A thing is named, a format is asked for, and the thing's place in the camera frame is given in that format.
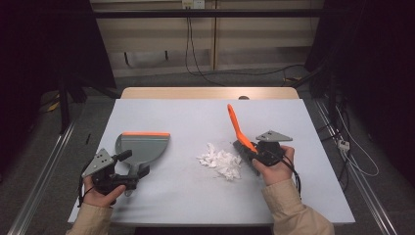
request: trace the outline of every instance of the white tissue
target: white tissue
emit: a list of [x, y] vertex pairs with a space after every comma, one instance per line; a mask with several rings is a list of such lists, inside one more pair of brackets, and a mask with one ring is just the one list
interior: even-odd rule
[[207, 154], [198, 157], [201, 165], [215, 168], [216, 171], [227, 180], [241, 178], [241, 157], [226, 153], [224, 150], [221, 150], [216, 154], [214, 146], [210, 143], [207, 143], [207, 147]]

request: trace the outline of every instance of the orange handle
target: orange handle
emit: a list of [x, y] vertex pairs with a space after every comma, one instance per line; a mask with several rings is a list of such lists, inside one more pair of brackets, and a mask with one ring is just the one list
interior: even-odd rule
[[235, 112], [233, 111], [233, 108], [230, 104], [228, 104], [228, 112], [235, 129], [236, 137], [238, 138], [239, 142], [241, 142], [241, 144], [245, 145], [246, 147], [250, 148], [253, 152], [257, 153], [257, 150], [254, 147], [253, 143], [251, 143], [251, 141], [247, 138], [247, 136], [245, 136], [242, 133], [241, 129], [239, 128], [238, 120], [236, 119]]

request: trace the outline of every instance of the human hand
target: human hand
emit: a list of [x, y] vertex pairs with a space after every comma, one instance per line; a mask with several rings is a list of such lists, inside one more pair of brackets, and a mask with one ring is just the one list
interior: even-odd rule
[[[291, 163], [294, 163], [294, 148], [281, 145], [281, 149], [284, 150], [285, 156]], [[262, 174], [266, 186], [290, 179], [293, 175], [293, 172], [281, 162], [272, 166], [266, 166], [260, 161], [253, 159], [253, 165]]]
[[125, 191], [125, 185], [119, 185], [108, 195], [100, 194], [95, 190], [94, 183], [92, 182], [91, 175], [83, 179], [83, 185], [85, 187], [85, 194], [83, 202], [91, 206], [100, 207], [100, 208], [109, 208], [111, 203], [115, 201], [119, 195]]

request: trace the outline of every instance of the gray bracket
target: gray bracket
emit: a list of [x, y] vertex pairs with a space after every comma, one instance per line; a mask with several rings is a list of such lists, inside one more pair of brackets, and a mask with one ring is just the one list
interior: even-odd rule
[[89, 166], [82, 172], [82, 177], [86, 177], [97, 172], [100, 169], [111, 165], [114, 162], [113, 158], [105, 149], [101, 149], [98, 154], [94, 156], [94, 159], [89, 164]]
[[256, 136], [256, 140], [261, 140], [264, 142], [280, 142], [280, 141], [293, 141], [293, 138], [283, 135], [281, 133], [275, 132], [273, 130], [268, 130], [265, 133]]

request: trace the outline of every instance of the white table surface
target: white table surface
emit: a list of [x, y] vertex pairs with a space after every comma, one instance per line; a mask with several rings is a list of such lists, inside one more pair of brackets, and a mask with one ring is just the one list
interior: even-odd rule
[[[162, 156], [151, 163], [130, 197], [120, 196], [112, 222], [128, 225], [210, 226], [263, 225], [273, 220], [261, 188], [264, 184], [247, 164], [242, 179], [227, 181], [197, 157], [217, 151], [237, 154], [235, 132], [228, 116], [231, 104], [244, 134], [252, 141], [269, 130], [294, 138], [295, 165], [301, 180], [302, 201], [333, 223], [352, 223], [354, 217], [319, 141], [302, 100], [117, 100], [100, 146], [115, 154], [123, 131], [160, 131], [171, 134]], [[126, 164], [118, 163], [118, 174]], [[69, 222], [78, 212], [74, 202]]]

